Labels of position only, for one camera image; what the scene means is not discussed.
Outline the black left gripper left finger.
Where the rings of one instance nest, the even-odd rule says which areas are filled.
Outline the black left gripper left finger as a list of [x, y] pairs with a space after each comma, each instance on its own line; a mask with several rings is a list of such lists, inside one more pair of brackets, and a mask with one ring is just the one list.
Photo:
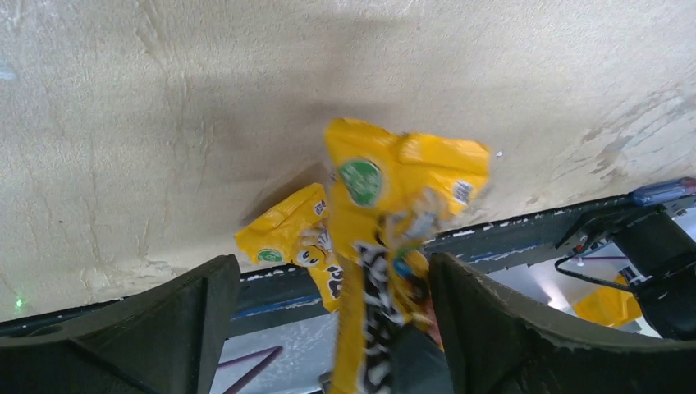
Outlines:
[[221, 255], [100, 309], [1, 339], [4, 393], [207, 393], [240, 289]]

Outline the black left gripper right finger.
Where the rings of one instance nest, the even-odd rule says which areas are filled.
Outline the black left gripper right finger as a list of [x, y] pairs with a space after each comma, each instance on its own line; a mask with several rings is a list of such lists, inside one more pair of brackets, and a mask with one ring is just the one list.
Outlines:
[[695, 344], [606, 328], [433, 254], [433, 307], [457, 393], [692, 393]]

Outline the yellow M&M pack front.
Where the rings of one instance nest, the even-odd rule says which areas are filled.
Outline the yellow M&M pack front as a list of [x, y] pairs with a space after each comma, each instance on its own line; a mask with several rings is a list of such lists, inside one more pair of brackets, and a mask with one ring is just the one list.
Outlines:
[[329, 207], [323, 185], [296, 191], [235, 234], [253, 263], [289, 263], [307, 269], [323, 307], [338, 310], [343, 270], [327, 229]]

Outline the yellow m&m pack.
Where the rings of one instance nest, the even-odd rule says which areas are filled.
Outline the yellow m&m pack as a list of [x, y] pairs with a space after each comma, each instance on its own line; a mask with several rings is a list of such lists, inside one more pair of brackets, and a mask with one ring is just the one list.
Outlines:
[[395, 134], [339, 118], [325, 144], [336, 173], [327, 229], [343, 271], [332, 393], [394, 393], [397, 365], [440, 355], [431, 336], [423, 244], [457, 219], [488, 182], [475, 140]]
[[343, 270], [327, 229], [329, 207], [323, 185], [296, 191], [235, 234], [253, 263], [289, 263], [307, 269], [323, 307], [338, 310]]

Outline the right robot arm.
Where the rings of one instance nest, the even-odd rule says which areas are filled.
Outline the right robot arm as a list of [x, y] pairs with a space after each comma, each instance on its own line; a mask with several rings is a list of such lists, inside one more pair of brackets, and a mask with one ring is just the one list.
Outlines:
[[[695, 339], [695, 240], [665, 209], [640, 208], [622, 218], [618, 214], [603, 218], [585, 214], [557, 245], [564, 245], [576, 232], [585, 238], [554, 263], [555, 270], [632, 294], [648, 324], [663, 338]], [[561, 267], [601, 240], [614, 243], [644, 280], [621, 285]]]

